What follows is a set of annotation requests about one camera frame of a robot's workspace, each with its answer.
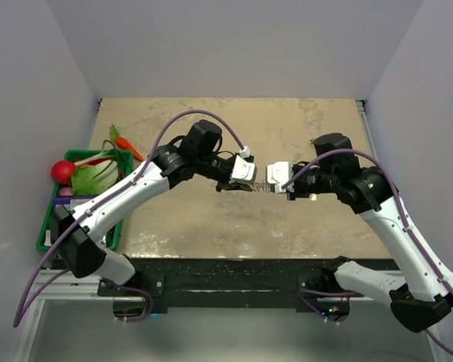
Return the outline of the metal disc with keyrings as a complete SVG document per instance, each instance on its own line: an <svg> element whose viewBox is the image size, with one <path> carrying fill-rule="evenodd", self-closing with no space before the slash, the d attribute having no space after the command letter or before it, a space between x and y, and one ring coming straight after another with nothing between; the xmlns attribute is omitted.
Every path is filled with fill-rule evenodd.
<svg viewBox="0 0 453 362"><path fill-rule="evenodd" d="M263 181L260 183L254 183L251 186L251 189L253 192L265 192L265 193L270 193L273 194L275 193L275 185L268 183L267 181Z"/></svg>

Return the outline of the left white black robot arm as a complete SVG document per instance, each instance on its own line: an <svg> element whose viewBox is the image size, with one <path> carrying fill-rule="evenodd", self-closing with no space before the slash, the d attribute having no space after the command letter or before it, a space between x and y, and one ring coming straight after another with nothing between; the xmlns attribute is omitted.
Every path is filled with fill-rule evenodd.
<svg viewBox="0 0 453 362"><path fill-rule="evenodd" d="M98 275L114 282L118 291L133 296L141 277L131 260L101 245L106 233L150 199L195 175L214 180L216 190L252 190L254 156L243 146L229 158L220 156L222 130L200 120L189 132L157 147L148 159L114 186L71 210L56 207L51 214L51 242L77 278Z"/></svg>

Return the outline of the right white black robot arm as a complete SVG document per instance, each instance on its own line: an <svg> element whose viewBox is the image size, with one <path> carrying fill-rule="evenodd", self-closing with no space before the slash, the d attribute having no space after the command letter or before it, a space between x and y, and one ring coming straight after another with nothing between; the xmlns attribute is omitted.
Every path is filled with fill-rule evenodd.
<svg viewBox="0 0 453 362"><path fill-rule="evenodd" d="M390 308L408 330L419 333L439 323L453 309L453 272L439 259L413 219L399 190L372 157L353 149L341 133L313 142L316 157L291 165L281 183L289 199L334 194L365 222L401 271L392 277L345 258L336 258L321 278L323 291L339 296L354 292Z"/></svg>

